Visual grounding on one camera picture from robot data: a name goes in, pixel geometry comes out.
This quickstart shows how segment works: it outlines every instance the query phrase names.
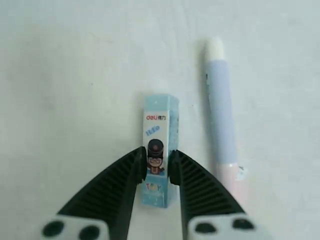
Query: white surface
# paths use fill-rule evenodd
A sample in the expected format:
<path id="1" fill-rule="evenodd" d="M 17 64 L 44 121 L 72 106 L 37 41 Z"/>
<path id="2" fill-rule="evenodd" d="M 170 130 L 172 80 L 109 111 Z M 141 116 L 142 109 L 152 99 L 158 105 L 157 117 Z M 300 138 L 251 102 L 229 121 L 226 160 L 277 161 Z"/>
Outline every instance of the white surface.
<path id="1" fill-rule="evenodd" d="M 2 0 L 1 238 L 23 239 L 141 145 L 144 94 L 180 99 L 179 149 L 207 167 L 200 56 L 204 38 L 221 36 L 245 209 L 275 239 L 315 239 L 319 21 L 316 0 Z M 128 239 L 180 239 L 179 214 L 136 202 Z"/>

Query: pen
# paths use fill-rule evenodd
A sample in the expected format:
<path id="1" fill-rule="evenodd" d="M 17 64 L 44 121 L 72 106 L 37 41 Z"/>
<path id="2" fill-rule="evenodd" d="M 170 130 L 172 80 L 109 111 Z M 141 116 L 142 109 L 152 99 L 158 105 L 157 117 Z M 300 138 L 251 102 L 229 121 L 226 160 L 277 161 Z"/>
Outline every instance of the pen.
<path id="1" fill-rule="evenodd" d="M 229 67 L 220 38 L 210 39 L 205 51 L 205 77 L 210 105 L 210 130 L 215 177 L 232 194 L 238 174 L 237 147 L 230 94 Z"/>

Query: white pen cap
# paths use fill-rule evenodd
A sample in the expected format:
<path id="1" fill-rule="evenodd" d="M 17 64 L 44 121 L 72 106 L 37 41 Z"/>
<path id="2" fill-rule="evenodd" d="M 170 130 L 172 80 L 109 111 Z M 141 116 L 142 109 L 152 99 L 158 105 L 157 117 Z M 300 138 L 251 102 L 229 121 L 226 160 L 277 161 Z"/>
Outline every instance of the white pen cap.
<path id="1" fill-rule="evenodd" d="M 211 62 L 214 60 L 225 60 L 224 43 L 220 37 L 213 37 L 207 41 L 205 49 L 205 60 Z"/>

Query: cartoon character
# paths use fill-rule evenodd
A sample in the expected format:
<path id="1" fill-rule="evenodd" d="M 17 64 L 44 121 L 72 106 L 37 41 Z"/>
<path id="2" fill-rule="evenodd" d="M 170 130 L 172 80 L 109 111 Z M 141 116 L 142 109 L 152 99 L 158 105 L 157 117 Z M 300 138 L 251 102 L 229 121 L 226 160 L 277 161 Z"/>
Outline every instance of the cartoon character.
<path id="1" fill-rule="evenodd" d="M 152 139 L 148 143 L 148 168 L 151 174 L 160 174 L 165 169 L 160 167 L 164 161 L 164 144 L 159 139 Z"/>

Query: black circular hole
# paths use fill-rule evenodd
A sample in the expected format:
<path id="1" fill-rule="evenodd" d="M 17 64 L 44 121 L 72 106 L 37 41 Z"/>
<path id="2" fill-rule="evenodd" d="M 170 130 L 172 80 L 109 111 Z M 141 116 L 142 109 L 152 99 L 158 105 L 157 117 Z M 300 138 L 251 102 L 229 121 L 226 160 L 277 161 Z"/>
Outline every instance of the black circular hole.
<path id="1" fill-rule="evenodd" d="M 199 223 L 196 226 L 195 231 L 197 233 L 207 234 L 207 233 L 215 233 L 217 229 L 212 224 L 203 222 L 203 223 Z"/>
<path id="2" fill-rule="evenodd" d="M 253 230 L 255 226 L 245 218 L 237 218 L 233 220 L 232 227 L 234 229 L 242 229 L 242 230 Z"/>
<path id="3" fill-rule="evenodd" d="M 65 224 L 59 220 L 49 222 L 42 229 L 42 234 L 48 238 L 57 236 L 62 232 L 62 230 L 64 229 L 64 226 L 65 226 Z"/>
<path id="4" fill-rule="evenodd" d="M 100 229 L 97 226 L 90 225 L 83 228 L 79 233 L 80 240 L 95 240 L 99 237 Z"/>

